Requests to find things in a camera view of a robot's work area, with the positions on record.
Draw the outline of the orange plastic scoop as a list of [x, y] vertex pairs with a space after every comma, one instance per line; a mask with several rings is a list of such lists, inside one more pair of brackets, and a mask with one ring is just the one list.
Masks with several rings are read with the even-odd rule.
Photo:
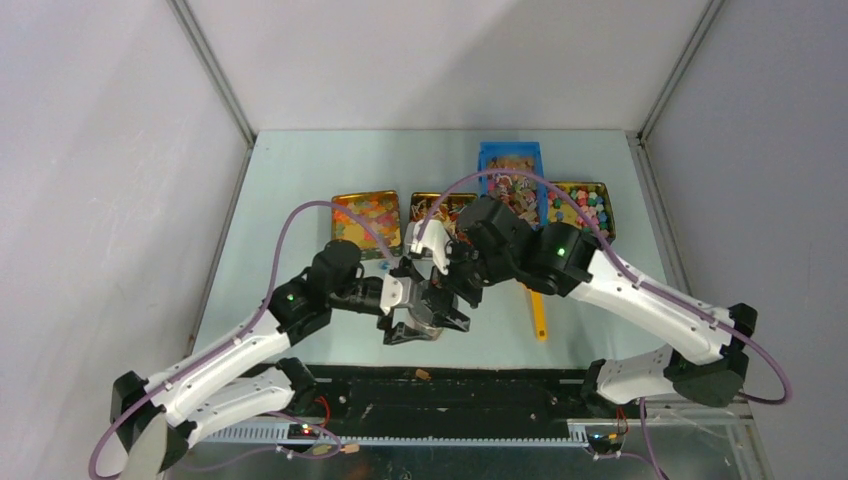
[[534, 325], [534, 334], [538, 341], [545, 342], [548, 339], [547, 315], [543, 296], [535, 291], [529, 290], [531, 314]]

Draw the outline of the clear plastic jar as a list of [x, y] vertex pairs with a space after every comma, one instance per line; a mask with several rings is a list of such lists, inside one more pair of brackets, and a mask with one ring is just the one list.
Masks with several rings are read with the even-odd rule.
[[435, 341], [440, 337], [443, 329], [434, 325], [434, 312], [425, 303], [423, 298], [426, 290], [426, 281], [416, 282], [411, 285], [405, 303], [406, 310], [408, 311], [408, 319], [405, 321], [405, 325], [412, 331], [415, 339]]

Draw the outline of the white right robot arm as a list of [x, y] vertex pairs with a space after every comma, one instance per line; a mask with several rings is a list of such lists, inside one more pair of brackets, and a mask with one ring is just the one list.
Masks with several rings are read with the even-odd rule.
[[744, 384], [749, 358], [729, 333], [753, 333], [757, 312], [747, 304], [715, 308], [614, 263], [593, 235], [555, 222], [531, 227], [491, 197], [467, 205], [456, 220], [457, 241], [438, 220], [410, 225], [409, 248], [427, 250], [437, 285], [476, 307], [484, 288], [515, 280], [543, 295], [569, 297], [611, 312], [648, 331], [663, 346], [626, 359], [598, 359], [581, 387], [585, 411], [606, 418], [641, 397], [676, 393], [713, 408], [728, 406]]

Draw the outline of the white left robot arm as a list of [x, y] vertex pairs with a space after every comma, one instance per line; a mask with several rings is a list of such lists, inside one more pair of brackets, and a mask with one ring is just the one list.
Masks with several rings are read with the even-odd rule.
[[257, 376], [242, 375], [326, 327], [336, 310], [375, 316], [386, 345], [436, 338], [455, 302], [434, 277], [415, 267], [413, 257], [425, 250], [435, 275], [447, 273], [450, 246], [415, 240], [411, 255], [398, 258], [394, 269], [367, 276], [359, 247], [333, 240], [210, 346], [147, 378], [133, 371], [119, 377], [108, 432], [129, 456], [119, 478], [154, 477], [201, 440], [242, 420], [284, 410], [297, 417], [311, 412], [316, 390], [299, 360], [283, 358]]

